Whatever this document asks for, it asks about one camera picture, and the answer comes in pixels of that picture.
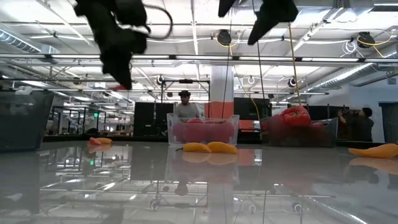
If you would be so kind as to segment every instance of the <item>person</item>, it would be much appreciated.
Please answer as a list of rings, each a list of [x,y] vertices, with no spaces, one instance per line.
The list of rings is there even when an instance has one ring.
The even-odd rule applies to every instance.
[[[371,108],[362,108],[357,116],[351,115],[344,118],[343,113],[339,111],[338,117],[343,124],[351,126],[354,141],[372,142],[372,127],[374,125],[372,119],[370,119],[372,114]]]
[[[174,115],[179,118],[199,118],[198,107],[196,104],[189,102],[191,93],[183,90],[178,95],[181,98],[181,103],[174,109]]]

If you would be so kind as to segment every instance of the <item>ceiling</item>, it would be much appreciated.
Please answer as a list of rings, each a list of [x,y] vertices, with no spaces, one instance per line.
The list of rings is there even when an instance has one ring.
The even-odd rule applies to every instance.
[[[93,35],[84,17],[77,17],[73,10],[74,0],[50,0],[47,1],[50,9],[39,4],[40,0],[2,0],[0,1],[0,21],[5,29],[13,34],[32,43],[35,46],[49,45],[57,49],[60,54],[99,54],[96,44],[92,41]],[[246,40],[254,24],[255,16],[250,7],[238,6],[232,13],[224,18],[217,16],[218,1],[216,0],[143,0],[146,4],[164,7],[172,15],[174,28],[172,35],[167,40],[148,40],[147,55],[224,55],[227,56],[228,48],[217,43],[214,37],[220,29],[230,29],[234,47],[231,48],[232,55],[237,56],[291,56],[290,35],[288,24],[279,24],[267,33],[257,46],[248,46]],[[356,15],[351,11],[344,12],[338,17],[330,19],[322,24],[325,16],[330,16],[332,9],[319,7],[300,8],[300,14],[292,23],[292,39],[296,57],[378,57],[374,48],[353,50],[352,54],[344,52],[346,42],[350,38],[356,38],[358,32],[367,31],[374,37],[376,43],[390,40],[378,46],[379,50],[386,49],[395,42],[395,27],[398,23],[398,12],[370,11]],[[147,23],[152,29],[152,35],[164,35],[169,28],[168,19],[162,12],[147,9]],[[308,33],[309,38],[301,42]],[[0,53],[26,53],[19,49],[0,42]],[[12,59],[12,62],[26,66],[33,72],[25,72],[27,78],[43,78],[57,74],[55,78],[60,80],[80,77],[82,79],[106,79],[109,75],[101,73],[99,60],[88,60],[91,66],[66,66],[76,60],[72,58],[64,60],[64,66],[56,66],[46,63],[34,63],[32,60]],[[10,60],[3,60],[1,68],[10,66]],[[176,61],[170,60],[135,60],[131,76],[137,83],[134,85],[138,90],[160,89],[156,84],[156,78],[163,75],[169,80],[189,78],[192,80],[209,80],[211,77],[212,63],[196,61],[195,63],[182,63],[175,66]],[[321,63],[306,63],[297,65],[297,77],[302,80],[301,88],[327,77],[329,74],[339,70],[338,65],[325,65]],[[262,89],[260,77],[263,76],[264,91],[286,91],[290,90],[287,80],[294,75],[294,68],[291,64],[265,63],[261,70],[258,64],[235,63],[233,72],[236,89],[244,91],[258,91]],[[254,84],[249,83],[249,78],[255,80]],[[94,82],[82,82],[75,85],[71,82],[56,82],[62,88],[94,88]],[[116,86],[116,82],[106,82],[105,88]],[[182,89],[203,90],[199,85],[173,84],[170,91]],[[73,96],[73,93],[64,91],[64,94]],[[95,100],[104,101],[100,92],[88,93],[86,96]],[[177,100],[174,94],[169,100]],[[133,101],[153,101],[159,99],[159,94],[151,96],[148,93],[130,93],[128,95]],[[262,97],[260,94],[253,94],[252,97]],[[196,100],[207,100],[208,96],[203,93],[193,94]]]

